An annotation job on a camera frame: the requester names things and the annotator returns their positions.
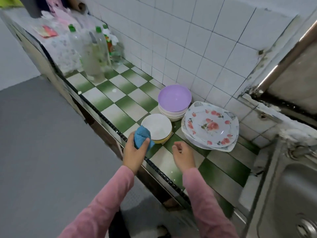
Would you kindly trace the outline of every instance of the green and white checkered tile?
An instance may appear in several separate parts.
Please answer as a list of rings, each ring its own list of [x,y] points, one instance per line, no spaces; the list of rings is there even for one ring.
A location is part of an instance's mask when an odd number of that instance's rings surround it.
[[[126,137],[141,125],[146,116],[160,113],[157,100],[164,85],[126,60],[114,71],[105,74],[104,79],[93,79],[85,72],[73,72],[67,80]],[[87,110],[93,116],[97,115],[91,108]],[[101,118],[100,123],[125,145]],[[225,215],[230,217],[259,148],[239,137],[235,148],[229,153],[201,149],[186,139],[180,120],[173,122],[171,138],[164,144],[155,144],[146,156],[182,190],[182,174],[172,156],[174,142],[182,140],[192,147],[196,167],[213,188]]]

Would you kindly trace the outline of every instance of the tiled wall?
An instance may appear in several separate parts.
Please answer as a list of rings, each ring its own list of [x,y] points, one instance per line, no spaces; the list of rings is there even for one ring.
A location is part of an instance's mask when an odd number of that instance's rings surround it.
[[[292,17],[239,0],[85,1],[118,37],[125,59],[164,85],[188,87],[194,100],[236,113],[243,136],[267,144],[260,134],[272,123],[258,129],[250,119],[263,121],[237,98],[259,50],[268,50]]]

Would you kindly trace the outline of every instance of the pink sleeve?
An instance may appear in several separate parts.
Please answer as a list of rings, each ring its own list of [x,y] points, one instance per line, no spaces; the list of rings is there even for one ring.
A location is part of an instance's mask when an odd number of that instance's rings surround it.
[[[134,174],[121,166],[109,182],[59,237],[104,238],[120,204],[133,187]]]
[[[201,238],[238,238],[233,224],[225,217],[213,190],[204,181],[197,168],[183,174]]]

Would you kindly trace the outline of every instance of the blue cloth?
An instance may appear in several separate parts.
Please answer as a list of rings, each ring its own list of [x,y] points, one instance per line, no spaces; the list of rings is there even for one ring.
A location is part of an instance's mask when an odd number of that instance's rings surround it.
[[[146,138],[151,139],[151,133],[149,132],[147,128],[141,125],[140,127],[138,127],[138,129],[134,133],[134,147],[139,149]],[[153,147],[154,144],[155,143],[152,140],[150,140],[150,144],[149,144],[149,147],[147,148],[147,151],[149,151]]]

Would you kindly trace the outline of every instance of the stack of bowls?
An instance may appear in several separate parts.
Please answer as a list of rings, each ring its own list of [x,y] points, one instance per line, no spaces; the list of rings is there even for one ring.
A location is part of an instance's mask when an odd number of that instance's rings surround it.
[[[192,101],[188,88],[175,84],[163,88],[158,95],[158,108],[171,122],[182,119]]]
[[[156,144],[164,143],[172,136],[172,123],[162,114],[146,116],[141,125],[149,130]]]

